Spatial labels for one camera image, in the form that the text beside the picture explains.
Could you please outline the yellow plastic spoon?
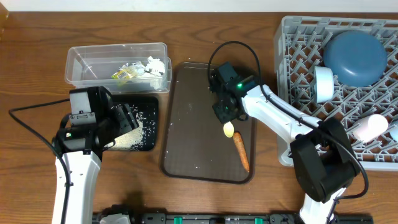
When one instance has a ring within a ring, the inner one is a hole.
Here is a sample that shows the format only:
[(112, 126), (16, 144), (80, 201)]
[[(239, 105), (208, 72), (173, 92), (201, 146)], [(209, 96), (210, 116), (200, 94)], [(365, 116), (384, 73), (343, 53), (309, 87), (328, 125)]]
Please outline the yellow plastic spoon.
[(223, 125), (223, 132), (224, 132), (224, 135), (225, 135), (227, 138), (233, 137), (233, 134), (234, 134), (234, 126), (233, 126), (233, 124), (232, 124), (230, 121), (228, 121), (227, 123), (225, 123), (225, 124)]

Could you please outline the orange carrot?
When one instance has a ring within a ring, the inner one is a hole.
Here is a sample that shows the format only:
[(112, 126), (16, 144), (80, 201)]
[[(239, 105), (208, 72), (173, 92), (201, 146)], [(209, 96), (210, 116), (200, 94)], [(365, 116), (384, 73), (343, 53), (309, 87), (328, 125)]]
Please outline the orange carrot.
[(250, 171), (249, 161), (248, 161), (248, 157), (247, 157), (247, 154), (246, 154), (246, 149), (244, 147), (243, 139), (242, 139), (241, 134), (239, 132), (235, 132), (233, 134), (233, 141), (234, 141), (234, 144), (236, 146), (236, 149), (238, 151), (241, 163), (242, 163), (245, 171), (249, 172)]

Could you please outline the yellow green snack wrapper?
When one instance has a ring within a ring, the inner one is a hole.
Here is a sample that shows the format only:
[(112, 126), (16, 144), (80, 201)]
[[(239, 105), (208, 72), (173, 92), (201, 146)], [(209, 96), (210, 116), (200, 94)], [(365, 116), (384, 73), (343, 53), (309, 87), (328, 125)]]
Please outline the yellow green snack wrapper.
[(146, 67), (142, 64), (142, 62), (131, 62), (120, 67), (117, 72), (111, 75), (111, 78), (115, 80), (130, 80), (133, 78), (139, 78), (145, 74), (145, 72)]

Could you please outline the dark brown serving tray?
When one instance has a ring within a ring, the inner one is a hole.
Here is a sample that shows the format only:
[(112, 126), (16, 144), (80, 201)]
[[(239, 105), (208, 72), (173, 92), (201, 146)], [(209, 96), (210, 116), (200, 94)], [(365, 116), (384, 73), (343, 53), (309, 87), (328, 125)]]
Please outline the dark brown serving tray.
[(254, 175), (256, 122), (234, 120), (249, 162), (246, 170), (213, 111), (205, 63), (184, 62), (172, 82), (160, 168), (169, 177), (245, 184)]

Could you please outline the small bowl of rice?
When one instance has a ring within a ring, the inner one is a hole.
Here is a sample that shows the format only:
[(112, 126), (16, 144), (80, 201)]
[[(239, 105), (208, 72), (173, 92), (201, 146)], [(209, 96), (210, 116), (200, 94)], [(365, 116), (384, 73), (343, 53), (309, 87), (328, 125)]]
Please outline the small bowl of rice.
[(314, 68), (314, 76), (316, 103), (324, 103), (332, 99), (334, 94), (334, 79), (332, 70), (327, 67), (316, 66)]

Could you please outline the blue plate bowl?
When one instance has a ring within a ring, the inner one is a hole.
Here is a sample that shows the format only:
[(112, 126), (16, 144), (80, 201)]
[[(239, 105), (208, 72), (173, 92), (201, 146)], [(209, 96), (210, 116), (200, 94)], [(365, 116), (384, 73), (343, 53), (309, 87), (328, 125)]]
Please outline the blue plate bowl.
[(338, 76), (340, 83), (365, 87), (381, 79), (387, 65), (387, 52), (374, 36), (346, 31), (327, 43), (323, 63)]

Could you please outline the white cup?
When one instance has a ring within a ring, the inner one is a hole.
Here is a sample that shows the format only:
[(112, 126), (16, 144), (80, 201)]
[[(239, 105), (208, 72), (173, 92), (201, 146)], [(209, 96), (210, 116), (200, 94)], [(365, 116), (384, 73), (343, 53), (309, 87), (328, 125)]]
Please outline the white cup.
[(362, 142), (370, 142), (385, 132), (388, 128), (388, 121), (380, 114), (372, 114), (355, 122), (358, 127), (354, 129), (354, 137)]

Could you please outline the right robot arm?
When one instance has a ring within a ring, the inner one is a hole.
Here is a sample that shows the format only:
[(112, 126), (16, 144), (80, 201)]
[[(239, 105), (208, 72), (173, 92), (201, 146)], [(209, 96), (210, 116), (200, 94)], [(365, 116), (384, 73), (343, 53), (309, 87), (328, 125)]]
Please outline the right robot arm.
[(260, 73), (243, 75), (229, 62), (208, 67), (207, 79), (217, 95), (212, 108), (221, 123), (255, 118), (289, 145), (296, 179), (305, 192), (301, 221), (333, 223), (341, 200), (366, 195), (368, 176), (340, 121), (322, 121), (297, 110), (274, 94)]

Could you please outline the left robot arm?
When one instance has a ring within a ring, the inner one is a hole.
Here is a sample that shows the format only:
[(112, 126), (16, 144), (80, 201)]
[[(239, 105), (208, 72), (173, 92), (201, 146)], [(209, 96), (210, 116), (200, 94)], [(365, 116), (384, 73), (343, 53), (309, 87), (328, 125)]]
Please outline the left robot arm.
[(15, 121), (48, 146), (56, 157), (57, 186), (52, 223), (91, 223), (96, 180), (106, 146), (138, 128), (129, 105), (114, 105), (103, 86), (69, 92), (71, 112), (51, 141), (19, 118)]

